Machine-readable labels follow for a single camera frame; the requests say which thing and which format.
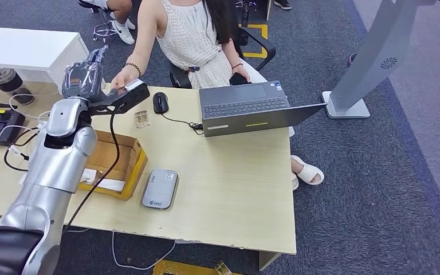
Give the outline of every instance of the black cable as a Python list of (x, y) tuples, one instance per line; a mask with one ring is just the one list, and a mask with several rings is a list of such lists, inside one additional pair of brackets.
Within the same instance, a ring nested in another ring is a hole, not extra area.
[(22, 147), (22, 146), (28, 144), (28, 143), (29, 143), (32, 139), (34, 139), (37, 135), (38, 135), (38, 133), (34, 133), (34, 134), (33, 134), (30, 138), (28, 138), (24, 143), (22, 143), (22, 144), (16, 144), (16, 143), (14, 143), (14, 146)]
[(163, 116), (163, 118), (167, 119), (167, 120), (171, 120), (174, 122), (181, 122), (181, 123), (185, 123), (187, 124), (191, 129), (193, 129), (193, 131), (195, 131), (195, 133), (197, 133), (197, 135), (203, 135), (205, 132), (203, 133), (199, 133), (198, 130), (203, 130), (203, 124), (198, 124), (198, 123), (194, 123), (194, 122), (186, 122), (183, 120), (175, 120), (175, 119), (170, 119), (169, 117), (166, 117), (163, 113), (161, 114)]
[[(30, 138), (28, 138), (27, 139), (27, 141), (25, 141), (23, 144), (16, 144), (16, 142), (23, 136), (23, 135), (26, 135), (28, 132), (30, 132), (30, 131), (33, 131), (33, 130), (36, 130), (36, 129), (38, 129), (38, 127), (33, 127), (33, 128), (31, 128), (31, 129), (27, 129), (27, 130), (25, 130), (23, 133), (21, 133), (17, 138), (16, 138), (16, 141), (14, 142), (14, 146), (18, 146), (18, 147), (22, 147), (22, 146), (25, 146), (26, 144), (28, 144), (35, 136), (37, 136), (38, 135), (38, 133), (35, 133), (35, 134), (33, 134)], [(8, 161), (7, 161), (7, 156), (8, 156), (8, 154), (9, 154), (9, 148), (11, 148), (11, 147), (8, 147), (7, 148), (7, 150), (6, 150), (6, 152), (4, 153), (4, 164), (6, 164), (9, 168), (11, 168), (11, 169), (14, 169), (14, 170), (16, 170), (16, 171), (20, 171), (20, 172), (27, 172), (28, 170), (27, 169), (21, 169), (21, 168), (17, 168), (17, 167), (14, 167), (14, 166), (12, 166)], [(26, 156), (25, 154), (23, 154), (23, 153), (20, 153), (20, 155), (24, 158), (24, 160), (29, 160), (29, 157), (28, 156)]]
[(5, 163), (9, 168), (14, 169), (14, 170), (16, 170), (16, 171), (20, 171), (20, 172), (27, 172), (27, 171), (28, 171), (27, 169), (17, 168), (17, 167), (12, 166), (11, 164), (9, 164), (9, 162), (7, 162), (7, 155), (8, 155), (8, 153), (9, 153), (9, 150), (6, 150), (6, 152), (4, 153), (4, 163)]
[(72, 222), (75, 219), (75, 217), (77, 216), (78, 212), (80, 211), (82, 206), (85, 204), (87, 199), (90, 197), (90, 195), (92, 195), (93, 191), (97, 188), (97, 186), (99, 186), (100, 182), (102, 182), (102, 180), (105, 179), (105, 177), (112, 171), (112, 169), (117, 164), (117, 162), (119, 162), (119, 158), (120, 158), (119, 143), (117, 142), (117, 137), (115, 136), (115, 133), (114, 133), (114, 130), (113, 130), (113, 119), (114, 119), (114, 117), (115, 117), (115, 113), (112, 113), (110, 126), (111, 126), (112, 139), (114, 141), (115, 149), (116, 149), (116, 152), (117, 152), (117, 157), (115, 158), (114, 163), (112, 163), (112, 165), (107, 170), (107, 172), (105, 172), (105, 174), (97, 181), (97, 183), (95, 183), (95, 185), (92, 187), (92, 189), (90, 189), (90, 191), (88, 191), (88, 193), (85, 196), (85, 198), (82, 200), (80, 205), (77, 207), (77, 210), (75, 210), (75, 213), (73, 213), (72, 218), (70, 219), (68, 224), (65, 226), (65, 229), (63, 230), (63, 234), (65, 234), (67, 232), (68, 227), (72, 224)]

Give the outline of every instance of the silver robotic arm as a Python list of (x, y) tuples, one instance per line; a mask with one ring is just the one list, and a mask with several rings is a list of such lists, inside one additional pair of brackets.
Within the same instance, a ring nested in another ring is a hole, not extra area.
[(56, 102), (30, 156), (23, 188), (0, 218), (0, 275), (53, 274), (66, 210), (93, 153), (93, 115), (125, 113), (149, 96), (135, 80), (125, 93), (101, 89), (106, 47), (65, 70), (64, 99)]

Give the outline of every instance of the computer mouse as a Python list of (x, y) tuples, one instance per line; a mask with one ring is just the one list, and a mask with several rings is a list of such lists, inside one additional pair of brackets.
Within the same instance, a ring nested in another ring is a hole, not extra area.
[(155, 113), (166, 113), (170, 109), (168, 97), (162, 92), (155, 93), (152, 96), (152, 105)]

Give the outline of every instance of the white knit top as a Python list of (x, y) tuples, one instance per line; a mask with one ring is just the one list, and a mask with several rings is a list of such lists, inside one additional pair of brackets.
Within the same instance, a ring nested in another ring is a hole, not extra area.
[(199, 67), (188, 74), (194, 89), (229, 86), (232, 69), (203, 2), (186, 7), (162, 2), (168, 24), (164, 37), (156, 39), (166, 57), (183, 70)]

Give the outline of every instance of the laptop keyboard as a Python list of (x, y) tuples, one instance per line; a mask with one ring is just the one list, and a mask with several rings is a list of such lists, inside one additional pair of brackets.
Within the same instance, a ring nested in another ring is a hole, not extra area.
[(206, 117), (230, 116), (240, 113), (252, 113), (286, 107), (283, 97), (273, 99), (253, 100), (230, 104), (217, 104), (205, 106)]

